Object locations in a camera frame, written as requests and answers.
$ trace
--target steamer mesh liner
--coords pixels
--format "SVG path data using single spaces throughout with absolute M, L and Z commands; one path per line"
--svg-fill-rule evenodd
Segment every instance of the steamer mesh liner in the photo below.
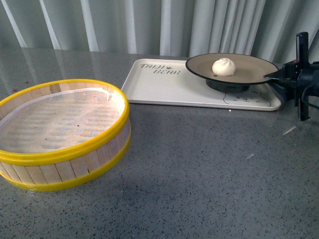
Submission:
M 102 88 L 39 97 L 0 121 L 0 149 L 41 153 L 75 146 L 107 130 L 124 108 L 120 94 Z

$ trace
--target bamboo steamer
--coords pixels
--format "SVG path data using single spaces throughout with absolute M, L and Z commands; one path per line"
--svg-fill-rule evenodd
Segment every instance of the bamboo steamer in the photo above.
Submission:
M 79 99 L 79 107 L 72 105 L 75 100 L 70 94 Z M 7 97 L 0 102 L 0 130 L 1 122 L 10 124 L 18 112 L 23 122 L 23 110 L 27 115 L 27 107 L 55 97 L 64 100 L 66 110 L 55 102 L 40 106 L 36 111 L 43 109 L 40 116 L 29 119 L 30 123 L 17 121 L 16 132 L 0 141 L 0 175 L 17 187 L 57 191 L 84 184 L 112 168 L 129 147 L 131 124 L 124 93 L 109 83 L 89 79 L 49 82 Z M 65 115 L 54 117 L 59 110 Z M 81 110 L 89 111 L 86 118 Z M 81 125 L 75 122 L 75 115 L 79 115 Z M 61 120 L 68 122 L 60 126 Z M 84 121 L 88 124 L 79 131 Z

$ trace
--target plate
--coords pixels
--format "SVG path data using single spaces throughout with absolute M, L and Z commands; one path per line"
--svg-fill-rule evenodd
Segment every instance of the plate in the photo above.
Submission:
M 217 76 L 213 73 L 212 66 L 220 58 L 229 58 L 236 65 L 233 76 Z M 277 66 L 266 60 L 231 53 L 210 53 L 194 56 L 187 60 L 186 68 L 193 74 L 221 83 L 237 85 L 255 85 L 266 83 L 264 75 L 278 70 Z

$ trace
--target speckled countertop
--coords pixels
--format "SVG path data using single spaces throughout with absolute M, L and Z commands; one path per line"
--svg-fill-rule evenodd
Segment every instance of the speckled countertop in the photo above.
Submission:
M 60 79 L 120 88 L 141 58 L 170 59 L 0 49 L 0 100 Z M 293 102 L 275 112 L 130 107 L 130 148 L 101 177 L 45 193 L 0 178 L 1 239 L 319 238 L 319 111 L 300 122 Z

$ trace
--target yellow band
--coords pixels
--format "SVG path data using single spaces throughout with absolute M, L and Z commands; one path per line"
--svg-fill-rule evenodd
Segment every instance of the yellow band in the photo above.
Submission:
M 5 98 L 4 100 L 0 102 L 0 107 L 3 104 L 7 103 L 8 101 L 14 99 L 15 97 L 18 97 L 22 94 L 33 91 L 35 89 L 39 89 L 39 88 L 51 86 L 51 85 L 56 85 L 56 84 L 72 83 L 72 82 L 95 83 L 100 85 L 106 85 L 116 90 L 123 97 L 123 100 L 125 103 L 123 114 L 118 119 L 118 121 L 115 122 L 110 128 L 108 128 L 105 132 L 101 133 L 100 135 L 86 142 L 83 142 L 78 145 L 65 148 L 65 149 L 55 150 L 51 152 L 43 152 L 43 153 L 15 153 L 15 152 L 7 152 L 4 150 L 0 150 L 1 162 L 13 164 L 13 165 L 20 165 L 20 166 L 35 166 L 35 165 L 46 165 L 46 164 L 53 164 L 53 163 L 67 161 L 67 160 L 85 155 L 101 147 L 102 145 L 109 142 L 112 138 L 114 138 L 123 129 L 124 125 L 126 124 L 129 118 L 129 103 L 127 101 L 126 96 L 116 86 L 113 86 L 106 82 L 97 81 L 97 80 L 71 79 L 71 80 L 53 81 L 53 82 L 48 82 L 41 85 L 36 85 Z
M 112 158 L 109 162 L 107 162 L 100 168 L 94 170 L 93 172 L 88 173 L 84 176 L 69 180 L 69 181 L 60 182 L 60 183 L 51 183 L 51 184 L 30 184 L 30 183 L 22 183 L 22 182 L 14 181 L 6 177 L 1 172 L 0 172 L 0 175 L 12 185 L 22 189 L 30 190 L 30 191 L 48 192 L 48 191 L 58 191 L 58 190 L 64 190 L 64 189 L 76 187 L 84 183 L 87 183 L 101 176 L 106 171 L 110 170 L 115 164 L 117 164 L 120 161 L 120 159 L 123 157 L 125 152 L 128 150 L 130 141 L 131 141 L 131 130 L 130 130 L 129 138 L 126 141 L 124 147 L 114 158 Z

